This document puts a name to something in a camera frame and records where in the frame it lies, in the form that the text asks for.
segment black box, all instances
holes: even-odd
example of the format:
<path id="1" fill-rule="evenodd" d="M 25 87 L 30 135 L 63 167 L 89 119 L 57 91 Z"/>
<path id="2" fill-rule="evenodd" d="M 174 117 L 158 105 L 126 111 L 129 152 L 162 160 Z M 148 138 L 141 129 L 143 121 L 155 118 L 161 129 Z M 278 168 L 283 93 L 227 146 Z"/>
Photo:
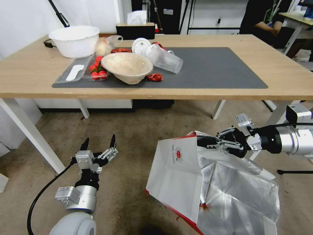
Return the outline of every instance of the black box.
<path id="1" fill-rule="evenodd" d="M 148 22 L 144 24 L 129 25 L 120 23 L 116 25 L 117 35 L 121 35 L 124 40 L 134 40 L 137 38 L 154 39 L 155 24 Z"/>

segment black shirt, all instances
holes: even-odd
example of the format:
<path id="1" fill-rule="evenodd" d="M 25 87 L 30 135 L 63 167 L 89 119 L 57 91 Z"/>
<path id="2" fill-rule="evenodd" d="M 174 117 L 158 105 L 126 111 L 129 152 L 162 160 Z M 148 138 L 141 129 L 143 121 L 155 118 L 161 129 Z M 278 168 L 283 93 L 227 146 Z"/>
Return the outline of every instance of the black shirt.
<path id="1" fill-rule="evenodd" d="M 278 13 L 287 12 L 291 0 L 281 0 L 276 14 L 273 16 L 273 11 L 276 9 L 279 0 L 249 0 L 245 16 L 242 19 L 240 26 L 240 34 L 251 34 L 253 27 L 260 22 L 268 24 L 276 21 L 284 22 L 284 17 Z"/>

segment person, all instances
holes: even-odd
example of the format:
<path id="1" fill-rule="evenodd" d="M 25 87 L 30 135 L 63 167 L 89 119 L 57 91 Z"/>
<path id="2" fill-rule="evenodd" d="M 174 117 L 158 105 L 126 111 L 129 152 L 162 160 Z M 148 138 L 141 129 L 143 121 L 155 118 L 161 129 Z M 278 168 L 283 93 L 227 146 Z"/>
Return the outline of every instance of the person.
<path id="1" fill-rule="evenodd" d="M 278 34 L 291 0 L 249 0 L 240 26 L 240 34 L 253 34 L 271 46 L 278 44 Z"/>

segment beige bowl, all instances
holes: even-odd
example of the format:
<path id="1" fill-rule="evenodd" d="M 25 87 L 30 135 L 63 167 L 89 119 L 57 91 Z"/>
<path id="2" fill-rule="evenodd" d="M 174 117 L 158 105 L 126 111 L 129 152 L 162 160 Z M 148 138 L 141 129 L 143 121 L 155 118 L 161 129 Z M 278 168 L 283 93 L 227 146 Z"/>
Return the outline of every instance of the beige bowl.
<path id="1" fill-rule="evenodd" d="M 138 84 L 153 70 L 152 63 L 144 56 L 130 52 L 117 52 L 102 58 L 101 64 L 123 82 Z"/>

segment tissue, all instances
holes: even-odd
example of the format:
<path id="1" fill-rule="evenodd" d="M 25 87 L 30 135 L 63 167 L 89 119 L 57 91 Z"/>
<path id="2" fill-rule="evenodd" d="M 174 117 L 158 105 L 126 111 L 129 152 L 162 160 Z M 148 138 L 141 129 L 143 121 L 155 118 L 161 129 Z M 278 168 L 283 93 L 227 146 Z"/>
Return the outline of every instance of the tissue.
<path id="1" fill-rule="evenodd" d="M 127 14 L 127 24 L 146 24 L 147 11 L 139 10 Z"/>

